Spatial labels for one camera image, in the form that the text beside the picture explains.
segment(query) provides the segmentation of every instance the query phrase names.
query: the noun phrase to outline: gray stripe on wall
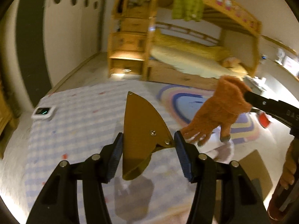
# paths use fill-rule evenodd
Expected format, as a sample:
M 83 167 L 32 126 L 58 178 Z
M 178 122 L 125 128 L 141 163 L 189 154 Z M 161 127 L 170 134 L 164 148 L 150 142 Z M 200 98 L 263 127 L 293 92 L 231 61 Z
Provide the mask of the gray stripe on wall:
M 105 16 L 106 0 L 101 0 L 100 5 L 101 5 L 101 10 L 100 10 L 100 16 L 99 16 L 98 51 L 100 51 L 102 49 L 102 38 L 103 38 L 103 27 L 104 27 L 104 16 Z
M 35 107 L 52 88 L 44 54 L 45 0 L 20 0 L 16 20 L 16 47 L 25 87 Z

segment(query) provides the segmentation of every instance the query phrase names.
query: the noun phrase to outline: white wall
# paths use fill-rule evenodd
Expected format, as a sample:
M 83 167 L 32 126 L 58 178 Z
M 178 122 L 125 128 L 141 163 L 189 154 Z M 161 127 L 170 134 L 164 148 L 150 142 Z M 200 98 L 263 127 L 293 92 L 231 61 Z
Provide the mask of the white wall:
M 52 86 L 81 62 L 97 53 L 99 10 L 101 0 L 45 0 L 44 50 Z
M 202 20 L 200 22 L 195 22 L 195 21 L 186 22 L 183 19 L 172 20 L 171 12 L 172 11 L 170 9 L 159 8 L 158 12 L 157 12 L 157 18 L 156 18 L 157 22 L 164 22 L 164 23 L 174 24 L 174 25 L 181 26 L 184 28 L 192 29 L 192 30 L 207 34 L 209 36 L 212 36 L 213 38 L 216 38 L 216 39 L 218 39 L 220 37 L 220 33 L 221 33 L 220 27 L 218 27 L 212 23 L 209 23 L 207 21 L 204 21 L 204 20 Z M 208 46 L 213 45 L 212 43 L 207 44 L 207 42 L 205 40 L 201 40 L 201 39 L 197 40 L 195 37 L 193 37 L 191 35 L 184 35 L 179 32 L 176 33 L 174 31 L 163 30 L 162 33 L 185 38 L 185 39 L 190 39 L 190 40 L 202 43 L 202 44 L 206 44 Z
M 243 64 L 252 68 L 254 66 L 253 55 L 254 38 L 250 35 L 227 30 L 225 32 L 224 47 L 228 48 L 232 55 L 239 58 Z
M 33 111 L 33 106 L 23 83 L 16 54 L 16 15 L 20 0 L 14 0 L 0 23 L 0 54 L 4 80 L 8 90 L 14 93 L 22 111 Z
M 299 52 L 299 23 L 285 0 L 236 0 L 262 22 L 262 34 Z
M 111 11 L 112 11 L 113 5 L 114 5 L 114 0 L 106 1 L 106 11 L 105 11 L 105 18 L 104 18 L 103 41 L 102 41 L 103 42 L 102 43 L 103 51 L 107 51 L 109 25 L 110 25 Z M 202 33 L 211 35 L 212 37 L 215 37 L 215 38 L 219 38 L 220 30 L 221 30 L 218 26 L 208 23 L 206 21 L 196 23 L 194 21 L 185 22 L 183 20 L 172 20 L 171 19 L 171 10 L 169 10 L 169 9 L 159 8 L 158 13 L 157 13 L 157 21 L 175 24 L 175 25 L 182 26 L 185 28 L 190 28 L 195 31 L 200 31 Z
M 236 0 L 262 22 L 262 34 L 282 41 L 299 52 L 299 23 L 284 0 Z M 278 46 L 260 39 L 260 53 L 275 60 Z M 259 73 L 267 78 L 266 84 L 281 95 L 282 100 L 298 105 L 299 82 L 274 62 L 267 60 L 259 67 Z

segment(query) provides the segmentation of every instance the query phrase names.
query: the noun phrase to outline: green jacket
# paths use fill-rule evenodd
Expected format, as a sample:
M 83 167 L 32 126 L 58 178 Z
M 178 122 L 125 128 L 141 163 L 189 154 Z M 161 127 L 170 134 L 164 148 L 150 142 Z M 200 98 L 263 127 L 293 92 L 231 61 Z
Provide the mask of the green jacket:
M 204 4 L 202 0 L 174 0 L 172 19 L 184 19 L 185 21 L 202 19 Z

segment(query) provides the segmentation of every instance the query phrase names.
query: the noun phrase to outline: person's hand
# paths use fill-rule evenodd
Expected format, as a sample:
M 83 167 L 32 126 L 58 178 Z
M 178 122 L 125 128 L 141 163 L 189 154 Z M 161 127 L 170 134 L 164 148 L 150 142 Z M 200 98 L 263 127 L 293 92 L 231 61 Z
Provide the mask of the person's hand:
M 283 173 L 279 180 L 279 183 L 285 189 L 288 189 L 289 185 L 293 185 L 294 181 L 295 181 L 294 174 L 296 172 L 297 165 L 296 165 L 295 160 L 292 157 L 293 145 L 294 145 L 294 143 L 292 142 L 289 146 L 287 153 L 286 153 L 286 161 L 283 165 Z
M 282 173 L 279 183 L 272 195 L 272 199 L 269 203 L 268 214 L 271 217 L 271 219 L 273 220 L 272 223 L 277 223 L 277 221 L 283 219 L 290 208 L 290 205 L 289 205 L 285 211 L 281 212 L 279 210 L 279 208 L 275 205 L 275 200 L 278 197 L 278 190 L 281 186 L 287 190 L 290 185 L 294 184 L 294 181 L 295 181 L 294 174 L 297 170 L 296 162 L 292 156 L 295 141 L 296 140 L 293 140 L 291 142 L 291 144 L 287 150 L 286 161 L 283 165 L 283 173 Z

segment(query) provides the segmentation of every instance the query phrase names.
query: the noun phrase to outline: wooden stairs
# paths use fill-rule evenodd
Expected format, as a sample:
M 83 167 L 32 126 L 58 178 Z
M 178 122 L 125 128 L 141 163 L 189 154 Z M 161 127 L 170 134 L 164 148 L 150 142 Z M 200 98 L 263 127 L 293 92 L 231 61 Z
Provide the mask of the wooden stairs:
M 128 4 L 128 0 L 115 0 L 108 39 L 109 77 L 121 73 L 139 74 L 146 79 L 149 43 L 154 35 L 150 28 L 155 25 L 153 3 L 156 0 L 137 6 Z

